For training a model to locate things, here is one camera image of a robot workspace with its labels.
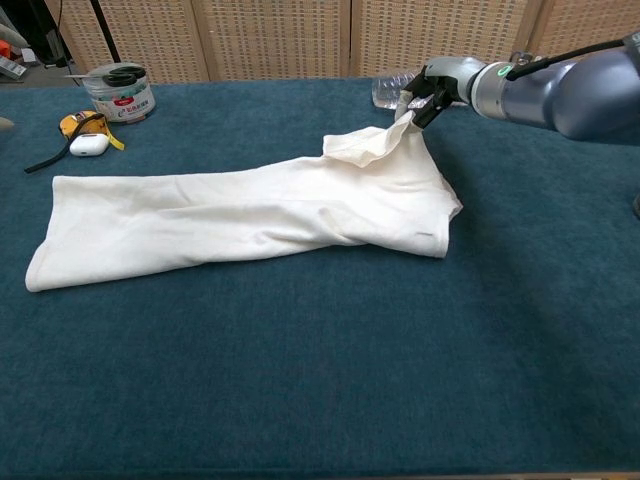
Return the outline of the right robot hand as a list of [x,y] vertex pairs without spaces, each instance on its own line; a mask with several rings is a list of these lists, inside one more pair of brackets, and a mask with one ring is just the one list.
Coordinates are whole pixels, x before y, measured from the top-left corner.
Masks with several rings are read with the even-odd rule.
[[409,110],[416,98],[427,98],[427,103],[413,115],[413,124],[426,128],[452,103],[470,103],[473,83],[486,63],[473,57],[444,56],[429,60],[400,91],[394,120],[398,121]]

